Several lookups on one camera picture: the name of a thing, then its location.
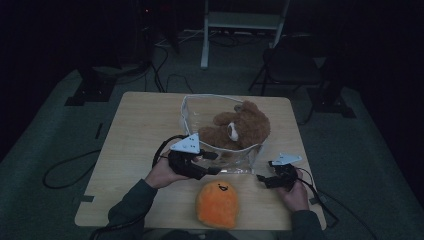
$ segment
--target dark sleeve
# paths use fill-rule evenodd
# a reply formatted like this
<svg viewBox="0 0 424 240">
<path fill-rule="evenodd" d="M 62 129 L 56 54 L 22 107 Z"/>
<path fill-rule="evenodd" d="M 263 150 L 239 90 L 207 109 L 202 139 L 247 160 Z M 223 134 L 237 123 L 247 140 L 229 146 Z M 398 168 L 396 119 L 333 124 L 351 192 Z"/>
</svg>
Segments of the dark sleeve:
<svg viewBox="0 0 424 240">
<path fill-rule="evenodd" d="M 292 228 L 292 240 L 327 239 L 321 229 L 318 216 L 309 210 L 302 210 L 293 213 Z"/>
<path fill-rule="evenodd" d="M 144 230 L 144 218 L 153 204 L 157 191 L 144 180 L 140 180 L 134 185 L 122 200 L 109 210 L 109 223 L 107 226 L 126 224 L 135 219 L 140 219 L 140 221 L 117 231 L 104 232 L 100 239 L 141 240 Z"/>
</svg>

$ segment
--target clear plastic bin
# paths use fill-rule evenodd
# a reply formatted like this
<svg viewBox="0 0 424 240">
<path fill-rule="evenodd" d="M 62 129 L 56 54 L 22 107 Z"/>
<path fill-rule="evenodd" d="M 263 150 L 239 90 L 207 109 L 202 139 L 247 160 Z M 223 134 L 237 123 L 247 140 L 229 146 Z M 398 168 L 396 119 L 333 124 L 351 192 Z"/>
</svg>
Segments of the clear plastic bin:
<svg viewBox="0 0 424 240">
<path fill-rule="evenodd" d="M 193 94 L 184 97 L 181 104 L 181 125 L 187 135 L 197 133 L 199 128 L 212 126 L 213 118 L 222 112 L 234 112 L 236 105 L 243 101 L 221 95 Z M 242 150 L 217 148 L 200 141 L 200 148 L 215 152 L 218 158 L 211 161 L 202 159 L 197 164 L 203 167 L 219 166 L 225 173 L 254 173 L 255 160 L 262 149 L 262 144 L 255 144 Z"/>
</svg>

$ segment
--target white tag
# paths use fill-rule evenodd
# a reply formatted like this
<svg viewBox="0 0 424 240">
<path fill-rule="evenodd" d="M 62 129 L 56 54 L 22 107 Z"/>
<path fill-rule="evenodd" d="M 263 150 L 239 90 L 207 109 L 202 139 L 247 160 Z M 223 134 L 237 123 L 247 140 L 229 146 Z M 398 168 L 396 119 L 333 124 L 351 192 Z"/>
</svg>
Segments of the white tag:
<svg viewBox="0 0 424 240">
<path fill-rule="evenodd" d="M 171 150 L 187 153 L 200 153 L 199 134 L 195 133 L 173 144 Z"/>
<path fill-rule="evenodd" d="M 272 161 L 272 165 L 286 165 L 300 160 L 302 160 L 302 157 L 299 155 L 280 153 L 280 156 Z"/>
</svg>

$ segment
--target floor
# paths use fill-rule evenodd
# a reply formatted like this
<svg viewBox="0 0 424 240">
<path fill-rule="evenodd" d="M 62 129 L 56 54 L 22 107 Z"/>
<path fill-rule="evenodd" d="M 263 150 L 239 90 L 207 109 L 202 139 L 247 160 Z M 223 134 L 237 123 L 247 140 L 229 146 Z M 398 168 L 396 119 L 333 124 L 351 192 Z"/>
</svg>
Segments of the floor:
<svg viewBox="0 0 424 240">
<path fill-rule="evenodd" d="M 209 68 L 200 69 L 201 34 L 182 33 L 181 53 L 166 42 L 156 48 L 154 65 L 168 92 L 258 95 L 248 91 L 261 66 L 261 52 L 269 39 L 258 37 L 213 38 Z M 104 74 L 118 70 L 99 68 Z M 120 77 L 108 102 L 65 106 L 81 77 L 71 72 L 56 86 L 31 125 L 0 164 L 0 239 L 88 239 L 94 228 L 74 224 L 79 199 L 89 175 L 60 190 L 43 186 L 42 178 L 53 164 L 101 149 L 120 98 L 127 91 L 156 92 L 153 71 Z M 291 100 L 296 118 L 310 108 L 306 88 L 295 93 L 284 86 L 270 87 L 267 96 Z M 358 92 L 345 88 L 342 97 L 356 118 L 337 113 L 314 113 L 299 126 L 314 182 L 327 206 L 340 222 L 327 228 L 328 239 L 424 239 L 424 212 L 406 184 L 389 149 L 374 125 Z M 49 176 L 54 184 L 77 179 L 98 153 L 78 158 Z"/>
</svg>

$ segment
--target teddy bear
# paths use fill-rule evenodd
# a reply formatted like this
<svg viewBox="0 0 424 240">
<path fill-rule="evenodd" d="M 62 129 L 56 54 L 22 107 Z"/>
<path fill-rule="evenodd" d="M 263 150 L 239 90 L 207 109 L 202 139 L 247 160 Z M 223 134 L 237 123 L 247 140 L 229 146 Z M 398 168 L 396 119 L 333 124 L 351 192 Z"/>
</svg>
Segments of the teddy bear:
<svg viewBox="0 0 424 240">
<path fill-rule="evenodd" d="M 216 127 L 199 128 L 200 140 L 229 150 L 242 150 L 265 141 L 271 133 L 271 124 L 258 106 L 246 100 L 234 110 L 216 115 L 213 119 Z"/>
</svg>

